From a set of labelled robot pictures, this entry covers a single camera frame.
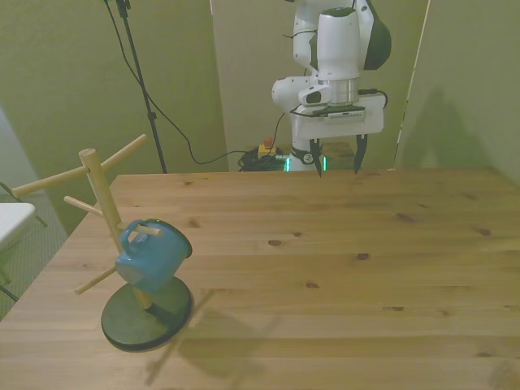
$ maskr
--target black cable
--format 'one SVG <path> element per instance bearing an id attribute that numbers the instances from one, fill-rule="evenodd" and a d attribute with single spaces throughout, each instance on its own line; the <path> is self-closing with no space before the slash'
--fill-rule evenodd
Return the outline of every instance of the black cable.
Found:
<path id="1" fill-rule="evenodd" d="M 295 37 L 297 37 L 298 35 L 300 34 L 305 34 L 305 33 L 317 33 L 318 30 L 310 30 L 310 31 L 300 31 L 300 32 L 297 32 L 296 34 L 294 35 L 285 35 L 285 34 L 282 34 L 284 37 L 286 38 L 289 38 L 289 39 L 294 39 Z"/>
<path id="2" fill-rule="evenodd" d="M 275 145 L 276 145 L 276 137 L 278 136 L 278 127 L 280 126 L 280 122 L 282 121 L 282 119 L 284 118 L 285 116 L 285 113 L 283 113 L 279 119 L 278 119 L 278 122 L 276 123 L 276 129 L 275 129 L 275 136 L 273 136 L 273 145 L 271 146 L 271 148 L 269 149 L 269 153 L 267 154 L 268 156 L 271 155 L 271 152 L 273 151 Z"/>
<path id="3" fill-rule="evenodd" d="M 294 115 L 297 115 L 297 116 L 303 116 L 304 118 L 318 118 L 317 116 L 313 116 L 313 115 L 307 115 L 307 114 L 300 114 L 299 112 L 296 112 L 296 110 L 298 108 L 300 108 L 300 106 L 292 109 L 289 111 L 289 114 L 294 114 Z"/>
<path id="4" fill-rule="evenodd" d="M 13 301 L 15 301 L 15 302 L 18 301 L 18 297 L 15 294 L 13 294 L 11 291 L 9 291 L 7 288 L 0 286 L 0 291 L 2 291 L 4 294 L 6 294 Z"/>
<path id="5" fill-rule="evenodd" d="M 381 93 L 384 95 L 384 98 L 386 99 L 386 102 L 384 103 L 384 107 L 383 108 L 387 108 L 387 105 L 388 105 L 388 95 L 381 91 L 380 89 L 360 89 L 358 92 L 357 92 L 360 96 L 362 95 L 375 95 L 376 93 Z"/>
<path id="6" fill-rule="evenodd" d="M 136 79 L 137 83 L 141 86 L 141 88 L 143 89 L 143 92 L 146 92 L 146 96 L 148 97 L 149 101 L 152 103 L 152 105 L 155 107 L 155 109 L 177 130 L 177 132 L 179 132 L 179 134 L 186 140 L 186 143 L 188 144 L 188 150 L 189 150 L 189 154 L 192 158 L 192 160 L 198 164 L 198 165 L 206 165 L 206 164 L 211 164 L 211 163 L 214 163 L 215 161 L 218 161 L 220 160 L 221 158 L 225 158 L 227 157 L 228 155 L 230 154 L 234 154 L 234 153 L 242 153 L 242 154 L 245 154 L 245 153 L 248 153 L 244 150 L 233 150 L 232 152 L 228 152 L 226 154 L 223 154 L 217 158 L 214 158 L 210 161 L 205 161 L 205 162 L 199 162 L 195 156 L 193 155 L 193 150 L 192 150 L 192 144 L 191 144 L 191 141 L 189 140 L 189 138 L 186 136 L 186 134 L 184 134 L 184 132 L 179 128 L 179 126 L 177 126 L 173 120 L 171 120 L 168 115 L 166 115 L 164 113 L 163 110 L 161 110 L 161 108 L 154 102 L 153 98 L 150 96 L 150 94 L 148 93 L 148 91 L 146 91 L 146 89 L 143 88 L 143 85 L 141 84 L 140 80 L 139 80 L 139 77 L 137 77 L 136 73 L 134 72 L 132 66 L 130 65 L 130 62 L 128 61 L 127 59 L 127 55 L 126 53 L 124 52 L 124 47 L 123 47 L 123 41 L 121 40 L 121 35 L 119 34 L 119 29 L 117 27 L 117 23 L 115 22 L 115 18 L 114 18 L 114 15 L 112 14 L 112 10 L 110 8 L 110 6 L 108 5 L 108 0 L 105 0 L 105 5 L 106 5 L 106 9 L 108 10 L 108 13 L 110 15 L 110 19 L 112 20 L 112 24 L 114 25 L 114 30 L 115 30 L 115 34 L 117 35 L 117 39 L 118 39 L 118 42 L 119 42 L 119 48 L 121 49 L 121 54 L 123 55 L 123 59 L 124 59 L 124 62 L 127 64 L 127 67 L 128 69 L 130 70 L 130 72 L 133 74 L 133 77 L 134 79 Z"/>

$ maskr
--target dark green base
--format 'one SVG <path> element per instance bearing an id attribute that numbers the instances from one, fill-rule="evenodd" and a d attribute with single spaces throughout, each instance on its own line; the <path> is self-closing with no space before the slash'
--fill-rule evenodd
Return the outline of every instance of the dark green base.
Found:
<path id="1" fill-rule="evenodd" d="M 115 347 L 123 351 L 158 347 L 188 322 L 193 299 L 182 280 L 173 278 L 151 297 L 154 304 L 143 310 L 132 286 L 126 284 L 106 303 L 101 325 L 106 338 Z"/>

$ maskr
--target cable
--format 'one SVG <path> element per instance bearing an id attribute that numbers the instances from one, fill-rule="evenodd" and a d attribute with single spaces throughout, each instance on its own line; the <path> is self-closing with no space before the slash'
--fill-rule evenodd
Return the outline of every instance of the cable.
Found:
<path id="1" fill-rule="evenodd" d="M 278 122 L 276 123 L 276 129 L 275 129 L 275 136 L 273 136 L 273 145 L 272 147 L 269 149 L 269 153 L 267 154 L 267 156 L 271 155 L 271 152 L 273 151 L 273 148 L 275 147 L 276 145 L 276 137 L 278 136 L 278 127 L 280 126 L 280 122 L 282 121 L 282 118 L 285 116 L 285 113 L 283 113 L 279 119 L 278 119 Z"/>
<path id="2" fill-rule="evenodd" d="M 285 35 L 285 34 L 282 34 L 284 37 L 286 38 L 289 38 L 289 39 L 294 39 L 295 37 L 297 37 L 298 35 L 300 34 L 305 34 L 305 33 L 317 33 L 318 30 L 310 30 L 310 31 L 300 31 L 300 32 L 297 32 L 296 34 L 294 35 Z"/>
<path id="3" fill-rule="evenodd" d="M 277 154 L 282 154 L 281 149 L 276 150 Z M 281 171 L 285 165 L 285 160 L 279 160 L 276 156 L 263 156 L 258 158 L 258 148 L 250 150 L 238 160 L 240 172 L 266 172 Z"/>
<path id="4" fill-rule="evenodd" d="M 294 114 L 294 115 L 297 115 L 297 116 L 303 116 L 304 118 L 317 118 L 316 116 L 313 116 L 313 115 L 300 114 L 299 112 L 296 112 L 296 110 L 298 108 L 300 108 L 300 107 L 301 107 L 301 105 L 296 107 L 296 108 L 294 108 L 294 109 L 292 109 L 292 110 L 290 110 L 289 114 Z"/>
<path id="5" fill-rule="evenodd" d="M 381 91 L 380 89 L 360 89 L 358 91 L 358 94 L 360 96 L 362 95 L 375 95 L 376 93 L 381 93 L 384 95 L 384 98 L 386 99 L 386 102 L 384 103 L 384 107 L 383 108 L 387 108 L 387 105 L 388 105 L 388 95 Z"/>
<path id="6" fill-rule="evenodd" d="M 123 41 L 121 40 L 121 35 L 119 34 L 119 29 L 117 27 L 117 23 L 115 22 L 115 18 L 114 18 L 114 15 L 112 14 L 112 10 L 110 8 L 110 6 L 108 5 L 108 0 L 105 0 L 105 5 L 106 5 L 106 9 L 108 10 L 108 13 L 110 15 L 110 19 L 112 20 L 112 24 L 114 25 L 114 30 L 115 30 L 115 34 L 117 35 L 117 39 L 118 39 L 118 42 L 119 42 L 119 48 L 121 49 L 121 54 L 123 55 L 123 59 L 124 59 L 124 62 L 127 64 L 127 67 L 128 69 L 130 70 L 130 72 L 133 74 L 133 77 L 134 79 L 136 79 L 137 83 L 141 86 L 141 88 L 143 89 L 143 86 L 141 84 L 141 82 L 139 81 L 139 78 L 137 77 L 136 73 L 134 72 L 132 66 L 130 65 L 130 62 L 128 61 L 127 59 L 127 55 L 126 53 L 124 52 L 124 47 L 123 47 Z M 146 91 L 145 89 L 143 89 L 143 91 L 146 93 L 146 95 L 148 96 L 148 99 L 150 101 L 150 103 L 152 103 L 152 105 L 155 107 L 155 109 L 177 130 L 177 132 L 179 132 L 179 134 L 186 140 L 186 143 L 188 144 L 188 150 L 189 150 L 189 154 L 192 158 L 192 160 L 198 164 L 198 165 L 206 165 L 206 164 L 211 164 L 211 163 L 214 163 L 215 161 L 218 161 L 220 160 L 221 158 L 225 158 L 227 157 L 228 155 L 230 154 L 234 154 L 234 153 L 242 153 L 242 154 L 245 154 L 245 153 L 248 153 L 244 150 L 233 150 L 231 152 L 227 152 L 226 154 L 223 154 L 221 156 L 218 156 L 217 158 L 214 158 L 210 161 L 205 161 L 205 162 L 199 162 L 195 156 L 193 155 L 193 150 L 192 150 L 192 144 L 191 144 L 191 141 L 189 140 L 189 138 L 186 136 L 186 134 L 183 133 L 183 131 L 179 128 L 179 126 L 177 126 L 173 120 L 171 120 L 165 113 L 163 110 L 161 110 L 161 108 L 154 102 L 153 98 L 150 96 L 150 94 L 148 93 L 148 91 Z"/>
<path id="7" fill-rule="evenodd" d="M 0 286 L 0 291 L 2 291 L 4 294 L 6 294 L 13 301 L 15 301 L 15 302 L 18 301 L 18 297 L 15 294 L 13 294 L 11 291 L 9 291 L 7 288 Z"/>

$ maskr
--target ceramic mug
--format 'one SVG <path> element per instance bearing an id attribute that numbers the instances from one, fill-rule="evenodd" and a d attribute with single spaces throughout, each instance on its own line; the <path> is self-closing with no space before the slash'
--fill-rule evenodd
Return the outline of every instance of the ceramic mug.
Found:
<path id="1" fill-rule="evenodd" d="M 161 229 L 162 235 L 139 233 L 129 242 L 130 234 L 139 225 Z M 116 270 L 129 284 L 150 294 L 157 293 L 171 280 L 193 251 L 184 234 L 158 219 L 140 219 L 130 223 L 121 235 L 121 245 L 124 252 L 115 262 Z"/>

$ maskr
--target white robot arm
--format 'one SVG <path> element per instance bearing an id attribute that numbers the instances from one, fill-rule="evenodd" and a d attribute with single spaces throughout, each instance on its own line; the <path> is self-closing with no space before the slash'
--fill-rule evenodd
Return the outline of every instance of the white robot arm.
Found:
<path id="1" fill-rule="evenodd" d="M 356 135 L 358 171 L 366 135 L 383 130 L 386 104 L 384 96 L 368 95 L 376 89 L 358 91 L 358 77 L 389 58 L 390 32 L 371 0 L 286 1 L 297 4 L 294 59 L 311 74 L 278 80 L 272 91 L 275 104 L 291 118 L 291 167 L 316 167 L 321 175 L 320 140 Z"/>

